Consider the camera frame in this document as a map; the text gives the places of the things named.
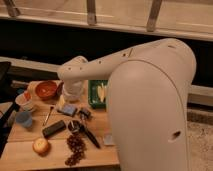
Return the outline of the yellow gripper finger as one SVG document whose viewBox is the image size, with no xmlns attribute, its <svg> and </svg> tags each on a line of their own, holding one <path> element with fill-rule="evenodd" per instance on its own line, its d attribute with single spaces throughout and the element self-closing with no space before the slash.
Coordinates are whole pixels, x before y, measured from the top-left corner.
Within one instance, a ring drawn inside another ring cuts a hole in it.
<svg viewBox="0 0 213 171">
<path fill-rule="evenodd" d="M 59 109 L 59 110 L 62 109 L 64 104 L 65 104 L 65 99 L 64 99 L 63 95 L 61 95 L 59 97 L 59 100 L 58 100 L 58 103 L 57 103 L 57 109 Z"/>
</svg>

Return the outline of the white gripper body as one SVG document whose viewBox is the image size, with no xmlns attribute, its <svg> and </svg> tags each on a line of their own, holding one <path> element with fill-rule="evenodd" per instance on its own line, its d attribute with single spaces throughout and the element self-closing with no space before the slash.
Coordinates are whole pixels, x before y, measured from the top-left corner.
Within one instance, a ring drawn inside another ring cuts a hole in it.
<svg viewBox="0 0 213 171">
<path fill-rule="evenodd" d="M 62 87 L 62 95 L 66 101 L 78 101 L 83 93 L 83 81 L 65 81 Z"/>
</svg>

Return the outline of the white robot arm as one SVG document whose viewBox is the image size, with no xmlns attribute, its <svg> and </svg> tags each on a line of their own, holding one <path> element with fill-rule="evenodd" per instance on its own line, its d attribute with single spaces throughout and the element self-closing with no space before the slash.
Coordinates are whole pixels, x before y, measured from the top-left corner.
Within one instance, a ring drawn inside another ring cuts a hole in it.
<svg viewBox="0 0 213 171">
<path fill-rule="evenodd" d="M 187 97 L 193 51 L 168 38 L 58 69 L 63 95 L 77 100 L 84 80 L 108 81 L 106 108 L 122 171 L 190 171 Z"/>
</svg>

